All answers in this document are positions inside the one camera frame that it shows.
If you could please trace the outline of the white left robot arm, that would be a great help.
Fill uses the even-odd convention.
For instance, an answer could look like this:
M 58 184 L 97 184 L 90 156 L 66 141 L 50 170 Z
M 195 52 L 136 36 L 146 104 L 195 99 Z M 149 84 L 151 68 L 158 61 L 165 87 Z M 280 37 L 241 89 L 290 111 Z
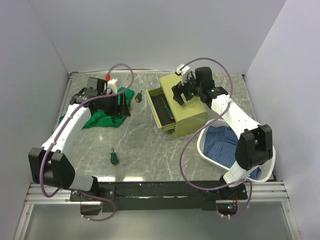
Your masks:
M 102 112 L 111 117 L 129 116 L 124 93 L 118 80 L 90 77 L 87 86 L 72 96 L 67 111 L 51 137 L 28 153 L 32 180 L 36 184 L 63 190 L 77 190 L 86 200 L 100 194 L 98 179 L 76 172 L 68 159 L 74 141 L 93 114 Z

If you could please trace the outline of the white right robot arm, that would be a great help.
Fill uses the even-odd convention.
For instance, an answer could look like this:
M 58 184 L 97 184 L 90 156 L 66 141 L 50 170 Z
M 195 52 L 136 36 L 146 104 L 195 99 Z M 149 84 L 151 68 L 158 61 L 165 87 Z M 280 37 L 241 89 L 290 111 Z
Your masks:
M 225 121 L 238 139 L 235 162 L 220 178 L 219 186 L 201 187 L 200 190 L 216 193 L 228 200 L 241 192 L 245 181 L 253 180 L 250 175 L 256 169 L 260 169 L 260 174 L 253 181 L 267 181 L 272 175 L 276 160 L 272 128 L 253 120 L 232 100 L 230 92 L 222 86 L 216 86 L 209 67 L 191 71 L 188 65 L 181 64 L 176 68 L 175 74 L 181 80 L 172 87 L 173 99 L 182 106 L 185 101 L 198 97 L 217 113 L 218 119 Z

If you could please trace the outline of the stubby green screwdriver orange cap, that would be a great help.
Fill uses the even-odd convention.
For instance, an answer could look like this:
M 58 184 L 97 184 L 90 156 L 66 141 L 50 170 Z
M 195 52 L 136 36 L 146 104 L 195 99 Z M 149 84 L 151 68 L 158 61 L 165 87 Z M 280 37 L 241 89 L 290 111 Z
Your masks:
M 140 90 L 135 96 L 135 101 L 139 103 L 142 100 L 142 90 Z

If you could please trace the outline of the short green screwdriver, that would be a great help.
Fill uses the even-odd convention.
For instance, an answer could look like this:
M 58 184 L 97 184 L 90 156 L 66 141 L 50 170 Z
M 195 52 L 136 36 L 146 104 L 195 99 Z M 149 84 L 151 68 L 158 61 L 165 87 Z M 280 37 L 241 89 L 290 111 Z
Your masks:
M 118 156 L 113 147 L 111 148 L 111 153 L 110 153 L 110 163 L 114 166 L 119 164 Z

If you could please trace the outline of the long green screwdriver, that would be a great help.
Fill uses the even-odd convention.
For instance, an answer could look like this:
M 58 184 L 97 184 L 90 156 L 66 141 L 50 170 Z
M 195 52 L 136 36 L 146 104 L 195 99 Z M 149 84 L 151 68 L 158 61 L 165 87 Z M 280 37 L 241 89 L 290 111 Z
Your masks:
M 165 111 L 166 111 L 168 117 L 169 117 L 171 120 L 174 120 L 174 119 L 175 119 L 175 118 L 174 118 L 174 115 L 173 115 L 173 113 L 172 113 L 172 111 L 171 111 L 168 103 L 164 100 L 163 97 L 161 97 L 161 100 L 162 100 L 162 102 L 163 102 L 163 104 L 164 104 L 164 108 L 165 108 Z

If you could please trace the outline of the yellow-green metal tool chest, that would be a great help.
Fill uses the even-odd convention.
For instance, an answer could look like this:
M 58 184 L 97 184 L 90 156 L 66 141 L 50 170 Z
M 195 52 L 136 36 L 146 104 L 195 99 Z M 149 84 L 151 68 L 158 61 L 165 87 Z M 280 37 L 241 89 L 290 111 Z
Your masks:
M 158 129 L 163 132 L 172 131 L 175 138 L 194 134 L 206 123 L 208 117 L 208 112 L 198 97 L 187 101 L 185 96 L 181 95 L 184 100 L 183 105 L 179 105 L 173 99 L 172 87 L 180 81 L 181 77 L 172 73 L 159 79 L 159 88 L 145 91 L 146 99 Z M 168 117 L 161 97 L 170 107 L 174 120 Z

